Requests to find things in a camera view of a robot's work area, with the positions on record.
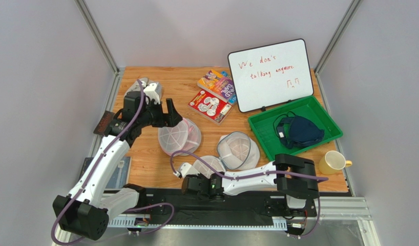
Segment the white mesh laundry bag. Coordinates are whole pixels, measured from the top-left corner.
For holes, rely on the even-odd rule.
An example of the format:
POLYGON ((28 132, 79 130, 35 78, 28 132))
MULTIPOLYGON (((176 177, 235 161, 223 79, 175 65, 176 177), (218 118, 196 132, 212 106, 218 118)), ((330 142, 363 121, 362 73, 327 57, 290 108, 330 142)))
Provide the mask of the white mesh laundry bag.
POLYGON ((193 166, 210 178, 214 171, 245 171, 254 169, 260 160, 258 145, 243 132, 232 132, 220 137, 216 147, 217 155, 200 157, 208 165, 197 159, 193 166))

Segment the navy blue bra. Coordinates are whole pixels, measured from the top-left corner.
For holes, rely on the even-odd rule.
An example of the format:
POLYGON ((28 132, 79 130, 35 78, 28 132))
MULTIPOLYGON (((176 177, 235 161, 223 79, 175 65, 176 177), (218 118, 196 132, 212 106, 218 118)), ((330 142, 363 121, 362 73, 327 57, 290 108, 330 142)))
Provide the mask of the navy blue bra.
POLYGON ((305 148, 320 143, 325 132, 311 120, 294 112, 279 115, 273 122, 276 137, 288 148, 305 148))

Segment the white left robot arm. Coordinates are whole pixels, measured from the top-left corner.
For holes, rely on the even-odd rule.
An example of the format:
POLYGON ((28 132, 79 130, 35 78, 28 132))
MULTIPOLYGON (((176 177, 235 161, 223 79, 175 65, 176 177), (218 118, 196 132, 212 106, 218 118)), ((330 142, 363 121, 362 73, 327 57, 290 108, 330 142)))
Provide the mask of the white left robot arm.
POLYGON ((127 154, 142 129, 175 127, 182 120, 171 98, 166 99, 167 112, 162 104, 143 91, 132 91, 124 97, 123 108, 109 122, 94 159, 66 196, 58 195, 52 207, 56 220, 51 236, 57 228, 79 235, 81 239, 98 240, 108 223, 121 213, 138 205, 141 188, 127 185, 102 201, 106 185, 119 162, 127 154))

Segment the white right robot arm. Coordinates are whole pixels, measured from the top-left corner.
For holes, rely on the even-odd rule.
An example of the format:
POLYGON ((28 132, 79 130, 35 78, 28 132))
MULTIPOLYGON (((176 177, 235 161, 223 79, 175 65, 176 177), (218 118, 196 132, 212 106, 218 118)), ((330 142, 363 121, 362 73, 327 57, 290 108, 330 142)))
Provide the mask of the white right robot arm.
POLYGON ((320 196, 318 184, 326 181, 316 175, 315 163, 306 158, 277 154, 266 165, 237 172, 219 172, 207 178, 191 164, 184 162, 174 174, 183 178, 181 192, 202 201, 223 201, 226 196, 275 188, 297 200, 313 200, 320 196))

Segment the pink-rimmed mesh laundry bag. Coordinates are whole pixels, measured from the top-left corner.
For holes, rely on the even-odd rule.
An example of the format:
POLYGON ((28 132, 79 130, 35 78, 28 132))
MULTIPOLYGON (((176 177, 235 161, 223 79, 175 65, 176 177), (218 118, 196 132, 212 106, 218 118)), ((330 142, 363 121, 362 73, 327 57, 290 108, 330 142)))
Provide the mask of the pink-rimmed mesh laundry bag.
POLYGON ((185 150, 195 152, 202 140, 200 129, 190 119, 184 118, 175 127, 163 127, 158 129, 158 141, 161 149, 167 155, 175 151, 185 150))

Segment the beige mesh laundry bag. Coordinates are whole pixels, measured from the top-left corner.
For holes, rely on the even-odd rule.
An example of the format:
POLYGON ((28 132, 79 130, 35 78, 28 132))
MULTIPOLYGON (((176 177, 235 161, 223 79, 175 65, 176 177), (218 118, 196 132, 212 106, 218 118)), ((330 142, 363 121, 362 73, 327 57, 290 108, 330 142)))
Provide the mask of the beige mesh laundry bag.
POLYGON ((133 91, 143 91, 144 88, 147 86, 147 84, 150 84, 152 82, 157 82, 148 79, 147 77, 143 77, 140 79, 137 79, 126 91, 125 95, 127 95, 129 92, 133 91))

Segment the red comic paperback book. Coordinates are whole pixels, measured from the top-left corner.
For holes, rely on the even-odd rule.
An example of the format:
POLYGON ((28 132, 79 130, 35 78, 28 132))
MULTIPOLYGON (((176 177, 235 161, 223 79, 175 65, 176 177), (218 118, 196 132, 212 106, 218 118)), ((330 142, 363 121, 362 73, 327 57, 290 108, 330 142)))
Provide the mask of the red comic paperback book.
POLYGON ((218 125, 222 124, 233 108, 229 103, 220 100, 205 90, 200 90, 187 105, 218 125))

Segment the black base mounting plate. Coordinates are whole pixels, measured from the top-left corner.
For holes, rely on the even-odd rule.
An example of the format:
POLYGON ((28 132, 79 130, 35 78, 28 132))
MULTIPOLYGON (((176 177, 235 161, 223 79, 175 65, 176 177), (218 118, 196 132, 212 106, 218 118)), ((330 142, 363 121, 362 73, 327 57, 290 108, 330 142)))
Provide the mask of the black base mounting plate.
POLYGON ((202 201, 183 195, 179 189, 147 188, 141 194, 137 207, 155 208, 143 211, 151 224, 179 226, 270 226, 273 217, 316 218, 315 203, 307 201, 302 209, 290 209, 285 196, 275 191, 250 191, 222 200, 202 201))

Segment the Roald Dahl colourful book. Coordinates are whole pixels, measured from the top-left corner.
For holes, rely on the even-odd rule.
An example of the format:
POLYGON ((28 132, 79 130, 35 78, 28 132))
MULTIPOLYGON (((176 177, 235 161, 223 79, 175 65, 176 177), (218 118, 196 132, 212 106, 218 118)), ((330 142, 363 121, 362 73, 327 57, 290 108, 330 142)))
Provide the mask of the Roald Dahl colourful book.
POLYGON ((229 99, 235 92, 234 82, 232 79, 224 77, 220 72, 215 70, 209 70, 203 77, 201 77, 197 81, 197 86, 227 103, 229 103, 229 99))

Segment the Kate DiCamillo dark book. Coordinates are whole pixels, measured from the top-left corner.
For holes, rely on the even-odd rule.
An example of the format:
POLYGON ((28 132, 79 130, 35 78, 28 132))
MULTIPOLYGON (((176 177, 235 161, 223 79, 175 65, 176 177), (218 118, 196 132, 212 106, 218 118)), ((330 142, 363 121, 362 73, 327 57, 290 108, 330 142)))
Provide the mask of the Kate DiCamillo dark book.
POLYGON ((110 122, 113 120, 114 115, 114 112, 105 110, 93 133, 99 136, 104 136, 104 132, 107 129, 110 122))

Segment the dark blue hardcover book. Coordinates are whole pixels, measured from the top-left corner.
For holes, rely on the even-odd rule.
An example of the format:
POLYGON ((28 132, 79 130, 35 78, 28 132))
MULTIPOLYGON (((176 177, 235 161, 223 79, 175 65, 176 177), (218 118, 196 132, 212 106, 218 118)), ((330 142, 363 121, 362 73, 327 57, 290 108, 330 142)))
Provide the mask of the dark blue hardcover book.
MULTIPOLYGON (((93 157, 86 157, 83 161, 79 179, 82 178, 86 170, 88 169, 93 157)), ((114 170, 111 178, 109 179, 104 192, 116 191, 123 188, 129 181, 130 168, 132 165, 132 158, 130 156, 124 156, 118 163, 118 166, 114 170)))

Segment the green plastic tray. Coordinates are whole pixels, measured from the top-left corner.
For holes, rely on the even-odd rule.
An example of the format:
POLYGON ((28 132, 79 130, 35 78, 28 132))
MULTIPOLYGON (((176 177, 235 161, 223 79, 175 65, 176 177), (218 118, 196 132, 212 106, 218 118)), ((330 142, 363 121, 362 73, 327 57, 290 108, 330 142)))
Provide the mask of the green plastic tray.
POLYGON ((314 96, 253 115, 248 123, 266 157, 297 155, 343 136, 314 96))

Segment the whiteboard with red writing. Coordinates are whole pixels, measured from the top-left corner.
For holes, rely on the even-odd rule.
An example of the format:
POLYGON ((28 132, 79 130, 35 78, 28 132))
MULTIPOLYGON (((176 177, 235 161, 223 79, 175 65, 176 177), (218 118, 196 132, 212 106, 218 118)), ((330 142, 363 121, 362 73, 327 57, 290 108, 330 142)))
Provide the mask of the whiteboard with red writing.
POLYGON ((227 59, 242 113, 313 95, 306 42, 301 38, 231 52, 227 59))

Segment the yellow cup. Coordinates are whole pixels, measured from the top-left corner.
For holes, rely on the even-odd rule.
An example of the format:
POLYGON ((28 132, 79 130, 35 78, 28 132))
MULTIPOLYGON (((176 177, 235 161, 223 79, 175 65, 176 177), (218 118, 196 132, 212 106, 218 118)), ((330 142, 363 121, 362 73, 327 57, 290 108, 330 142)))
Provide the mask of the yellow cup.
POLYGON ((331 175, 352 165, 352 161, 347 160, 342 153, 328 151, 320 160, 318 169, 324 175, 331 175))

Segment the aluminium frame rail left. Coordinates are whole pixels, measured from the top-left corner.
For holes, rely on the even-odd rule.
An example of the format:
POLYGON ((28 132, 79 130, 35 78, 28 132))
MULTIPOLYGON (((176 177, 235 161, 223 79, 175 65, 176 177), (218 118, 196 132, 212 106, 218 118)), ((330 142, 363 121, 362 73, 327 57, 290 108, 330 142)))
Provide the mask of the aluminium frame rail left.
POLYGON ((75 1, 75 4, 84 18, 85 23, 87 24, 107 65, 107 69, 101 72, 101 75, 104 76, 104 80, 103 84, 100 86, 100 106, 96 111, 98 113, 98 119, 100 119, 105 110, 111 111, 113 109, 116 94, 122 78, 122 71, 113 57, 113 54, 108 47, 98 24, 96 23, 88 3, 86 1, 75 1))

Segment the aluminium frame rail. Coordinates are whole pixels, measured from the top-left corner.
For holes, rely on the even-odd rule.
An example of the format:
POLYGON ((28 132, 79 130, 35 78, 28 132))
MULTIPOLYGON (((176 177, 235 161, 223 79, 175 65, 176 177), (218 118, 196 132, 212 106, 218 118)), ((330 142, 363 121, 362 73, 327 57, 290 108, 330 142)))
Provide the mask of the aluminium frame rail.
MULTIPOLYGON (((325 51, 323 52, 321 58, 319 59, 317 65, 314 68, 314 72, 315 72, 315 77, 317 79, 318 82, 318 87, 321 93, 321 97, 322 97, 322 101, 323 101, 323 107, 325 108, 325 110, 327 111, 327 113, 332 116, 331 110, 329 108, 329 102, 326 96, 326 92, 325 92, 325 88, 324 88, 324 84, 321 81, 320 75, 323 73, 327 62, 329 61, 329 59, 331 58, 331 55, 333 53, 333 51, 337 48, 340 40, 342 39, 342 37, 344 36, 345 31, 347 30, 347 28, 349 27, 351 21, 353 20, 353 18, 356 16, 357 11, 359 10, 360 6, 362 5, 363 1, 362 0, 353 0, 350 2, 350 5, 348 6, 345 14, 343 15, 340 23, 338 24, 334 34, 332 35, 328 45, 325 48, 325 51)), ((341 144, 340 144, 340 140, 334 140, 333 141, 336 149, 338 151, 341 151, 341 144)), ((347 174, 347 171, 343 170, 343 177, 345 179, 345 183, 346 183, 346 187, 348 189, 347 192, 325 192, 325 193, 335 193, 335 195, 331 195, 331 196, 351 196, 354 197, 354 191, 351 185, 351 177, 349 174, 347 174)))
POLYGON ((105 110, 111 111, 113 109, 116 94, 122 78, 122 71, 113 57, 113 54, 108 47, 98 24, 96 23, 88 3, 86 1, 75 1, 75 4, 84 18, 85 23, 87 24, 107 65, 107 69, 101 72, 101 75, 104 76, 104 80, 103 84, 100 86, 100 106, 96 111, 98 113, 98 119, 100 119, 105 110))

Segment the aluminium frame rail right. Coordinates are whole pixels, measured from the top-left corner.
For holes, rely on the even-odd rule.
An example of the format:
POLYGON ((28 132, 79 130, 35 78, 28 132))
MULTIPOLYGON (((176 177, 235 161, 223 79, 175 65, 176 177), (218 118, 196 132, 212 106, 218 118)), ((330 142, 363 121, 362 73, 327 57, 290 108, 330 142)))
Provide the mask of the aluminium frame rail right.
MULTIPOLYGON (((315 72, 315 77, 317 79, 318 82, 318 87, 321 93, 321 97, 322 97, 322 101, 323 101, 323 107, 325 108, 325 110, 327 111, 327 113, 332 116, 331 110, 329 108, 329 102, 326 96, 326 92, 325 92, 325 88, 324 88, 324 84, 321 81, 320 75, 323 73, 327 62, 329 61, 329 59, 331 58, 331 55, 333 53, 333 51, 337 48, 340 40, 342 39, 342 37, 344 36, 345 31, 347 30, 347 28, 349 27, 351 21, 353 20, 353 18, 356 16, 357 11, 359 10, 360 6, 362 5, 363 1, 362 0, 353 0, 350 2, 350 5, 348 6, 345 14, 343 15, 340 23, 338 24, 334 34, 332 35, 328 45, 325 48, 325 51, 323 52, 321 58, 319 59, 317 65, 314 68, 314 72, 315 72)), ((341 144, 340 144, 340 140, 334 140, 333 141, 336 149, 338 151, 341 151, 341 144)), ((345 183, 346 183, 346 187, 348 189, 347 192, 325 192, 325 193, 335 193, 335 195, 331 195, 331 196, 351 196, 354 197, 354 191, 351 185, 351 177, 349 174, 347 174, 347 171, 343 170, 343 177, 345 179, 345 183)))

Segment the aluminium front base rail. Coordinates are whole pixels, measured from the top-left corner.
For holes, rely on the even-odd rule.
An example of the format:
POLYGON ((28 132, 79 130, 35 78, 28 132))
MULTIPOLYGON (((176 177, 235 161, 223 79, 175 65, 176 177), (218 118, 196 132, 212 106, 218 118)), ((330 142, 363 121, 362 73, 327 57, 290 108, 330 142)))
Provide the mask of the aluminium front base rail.
MULTIPOLYGON (((286 237, 293 237, 297 238, 296 240, 301 240, 302 238, 308 238, 309 236, 313 235, 315 231, 318 230, 319 225, 324 225, 327 221, 334 221, 334 222, 347 222, 347 221, 356 221, 357 226, 359 229, 359 235, 364 245, 381 245, 375 226, 373 224, 373 219, 371 217, 369 208, 367 206, 367 202, 363 197, 321 197, 320 198, 320 206, 317 207, 317 211, 320 209, 320 213, 318 217, 313 217, 311 220, 312 228, 304 233, 301 236, 294 236, 290 234, 286 237)), ((135 226, 131 226, 131 219, 135 219, 136 215, 119 215, 115 219, 112 220, 108 224, 109 228, 130 228, 130 229, 138 229, 135 226)), ((274 232, 287 232, 288 229, 288 219, 284 219, 282 216, 273 216, 271 217, 270 225, 233 225, 233 226, 226 226, 226 225, 179 225, 179 224, 166 224, 161 227, 161 224, 149 225, 148 227, 143 227, 143 229, 159 229, 163 232, 163 230, 198 230, 198 231, 253 231, 253 232, 261 232, 261 231, 274 231, 274 232)), ((74 245, 78 242, 79 239, 75 239, 74 241, 70 241, 72 238, 72 233, 64 231, 57 225, 55 229, 52 229, 52 241, 54 242, 53 245, 74 245)), ((109 240, 113 240, 115 238, 124 236, 124 235, 132 235, 131 232, 126 232, 122 234, 118 234, 116 236, 98 240, 98 241, 88 241, 88 243, 100 243, 109 240)))

